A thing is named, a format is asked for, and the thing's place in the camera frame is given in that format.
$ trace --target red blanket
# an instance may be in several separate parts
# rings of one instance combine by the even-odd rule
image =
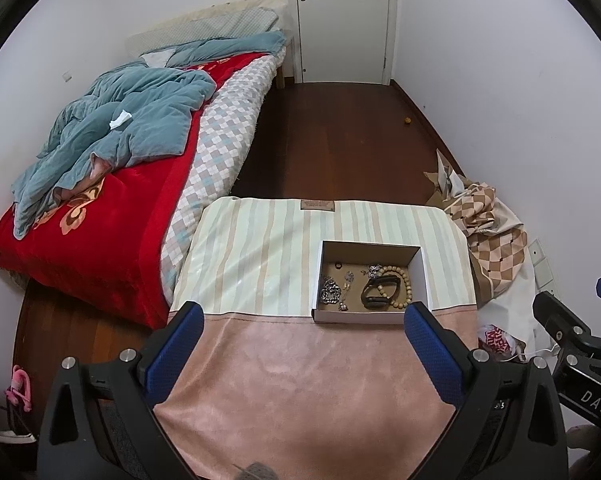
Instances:
[[[202,66],[219,88],[264,54]],[[202,109],[192,113],[183,155],[124,168],[47,215],[23,240],[14,215],[0,220],[0,267],[31,276],[95,307],[150,328],[167,324],[160,252],[196,154]]]

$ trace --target metal screw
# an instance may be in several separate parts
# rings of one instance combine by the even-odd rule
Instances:
[[[477,348],[476,350],[474,350],[471,353],[471,356],[474,357],[474,359],[476,359],[476,361],[478,361],[479,363],[485,363],[489,361],[489,354],[481,348]]]
[[[539,368],[540,370],[543,370],[543,368],[547,368],[547,361],[541,356],[536,356],[534,359],[532,359],[532,363],[534,364],[534,366],[536,366],[536,368]]]
[[[118,358],[121,361],[128,363],[136,358],[136,351],[133,348],[126,348],[125,350],[120,352]]]
[[[69,370],[75,364],[76,364],[76,359],[75,358],[73,358],[73,357],[65,357],[62,360],[62,363],[60,364],[60,366],[62,366],[63,368],[65,368],[65,370]]]

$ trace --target gray fuzzy object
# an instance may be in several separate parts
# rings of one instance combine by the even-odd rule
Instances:
[[[278,475],[270,467],[260,462],[254,462],[246,469],[236,464],[234,466],[241,470],[235,480],[278,480]]]

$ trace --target pink leather cloth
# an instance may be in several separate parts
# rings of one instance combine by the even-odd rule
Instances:
[[[476,307],[435,312],[468,348]],[[405,480],[453,413],[401,326],[308,317],[207,315],[172,393],[154,408],[193,471],[231,479],[237,464],[286,480]]]

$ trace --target box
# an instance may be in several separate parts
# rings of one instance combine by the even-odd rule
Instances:
[[[407,269],[412,286],[412,302],[421,301],[428,308],[432,299],[427,274],[425,273],[426,254],[418,246],[400,246],[368,244],[360,242],[336,242],[324,240],[319,254],[317,283],[315,284],[315,303],[311,315],[319,323],[362,323],[362,324],[403,324],[404,309],[392,306],[385,309],[367,309],[361,302],[361,293],[369,280],[369,265],[397,266]],[[331,277],[343,290],[347,272],[354,274],[354,281],[344,300],[348,310],[340,312],[338,303],[321,303],[321,285],[325,276]],[[378,290],[372,288],[368,296],[377,296]],[[405,284],[401,282],[401,294],[398,301],[406,298]]]

